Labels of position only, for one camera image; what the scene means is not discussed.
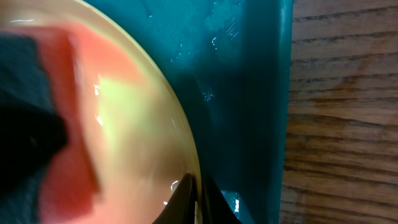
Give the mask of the orange sponge with dark scourer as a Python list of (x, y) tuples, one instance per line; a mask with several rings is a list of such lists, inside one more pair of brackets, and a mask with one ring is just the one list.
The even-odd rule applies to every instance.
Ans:
[(1, 31), (1, 222), (128, 223), (100, 96), (127, 71), (115, 43), (81, 25)]

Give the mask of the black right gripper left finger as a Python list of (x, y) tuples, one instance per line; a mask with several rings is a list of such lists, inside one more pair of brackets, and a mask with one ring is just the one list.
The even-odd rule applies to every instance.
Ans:
[(196, 179), (192, 174), (185, 174), (153, 224), (194, 224), (196, 202)]

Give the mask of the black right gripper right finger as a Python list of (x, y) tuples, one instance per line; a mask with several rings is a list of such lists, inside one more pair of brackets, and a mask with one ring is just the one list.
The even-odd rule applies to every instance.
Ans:
[(212, 178), (202, 180), (201, 197), (203, 224), (242, 224)]

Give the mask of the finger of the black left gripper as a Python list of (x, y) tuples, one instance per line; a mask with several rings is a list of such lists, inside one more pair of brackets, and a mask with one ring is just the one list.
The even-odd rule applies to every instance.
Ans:
[(67, 143), (63, 118), (41, 110), (1, 108), (1, 192), (42, 168)]

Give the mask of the yellow plate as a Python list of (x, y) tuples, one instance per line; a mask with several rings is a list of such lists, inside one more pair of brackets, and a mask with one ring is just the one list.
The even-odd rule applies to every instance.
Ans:
[(183, 109), (167, 80), (145, 50), (120, 26), (84, 1), (2, 1), (1, 31), (15, 26), (81, 24), (115, 43), (137, 72), (107, 89), (99, 100), (106, 118), (111, 170), (133, 204), (128, 223), (153, 223), (185, 174), (197, 183), (195, 223), (201, 215), (197, 149)]

